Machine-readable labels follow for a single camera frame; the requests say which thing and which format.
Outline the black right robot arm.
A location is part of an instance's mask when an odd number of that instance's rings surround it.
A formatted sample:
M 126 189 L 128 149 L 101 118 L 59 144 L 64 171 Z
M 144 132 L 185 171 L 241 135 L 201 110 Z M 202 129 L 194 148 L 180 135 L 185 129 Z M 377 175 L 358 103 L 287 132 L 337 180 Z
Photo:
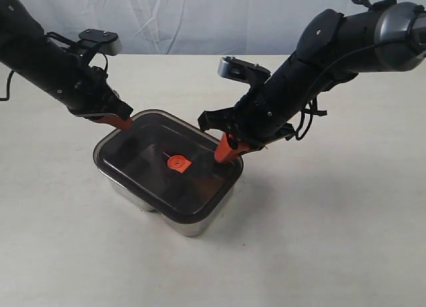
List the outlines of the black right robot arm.
M 198 124 L 203 131 L 222 131 L 214 157 L 229 162 L 280 139 L 302 140 L 314 117 L 326 114 L 318 108 L 320 93 L 361 73 L 413 70 L 424 58 L 423 6 L 386 0 L 350 16 L 327 9 L 274 72 L 223 57 L 219 75 L 250 88 L 233 107 L 203 112 Z

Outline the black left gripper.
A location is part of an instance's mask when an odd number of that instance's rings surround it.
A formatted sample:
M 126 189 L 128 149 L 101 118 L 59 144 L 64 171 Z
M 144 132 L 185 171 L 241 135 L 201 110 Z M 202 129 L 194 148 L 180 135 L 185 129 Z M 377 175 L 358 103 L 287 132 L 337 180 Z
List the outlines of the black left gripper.
M 110 125 L 125 131 L 131 128 L 133 108 L 119 99 L 107 83 L 106 67 L 90 66 L 80 57 L 68 57 L 66 108 L 76 117 Z

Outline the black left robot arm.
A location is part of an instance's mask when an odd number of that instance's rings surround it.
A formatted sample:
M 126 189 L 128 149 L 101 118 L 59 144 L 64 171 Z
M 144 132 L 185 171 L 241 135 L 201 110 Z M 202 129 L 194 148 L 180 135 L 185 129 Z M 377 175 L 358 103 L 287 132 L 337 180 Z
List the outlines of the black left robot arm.
M 72 115 L 126 130 L 132 107 L 108 85 L 108 68 L 90 64 L 97 54 L 115 56 L 121 49 L 113 32 L 87 29 L 78 41 L 46 33 L 20 0 L 1 0 L 1 63 Z

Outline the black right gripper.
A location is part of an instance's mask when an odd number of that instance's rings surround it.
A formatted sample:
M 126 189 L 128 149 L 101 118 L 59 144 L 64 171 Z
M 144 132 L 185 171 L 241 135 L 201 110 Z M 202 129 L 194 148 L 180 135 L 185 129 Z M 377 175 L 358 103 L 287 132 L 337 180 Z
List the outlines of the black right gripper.
M 214 152 L 218 163 L 233 161 L 250 147 L 262 147 L 296 134 L 289 120 L 296 114 L 296 92 L 289 87 L 252 87 L 234 105 L 203 111 L 198 117 L 201 131 L 224 132 Z

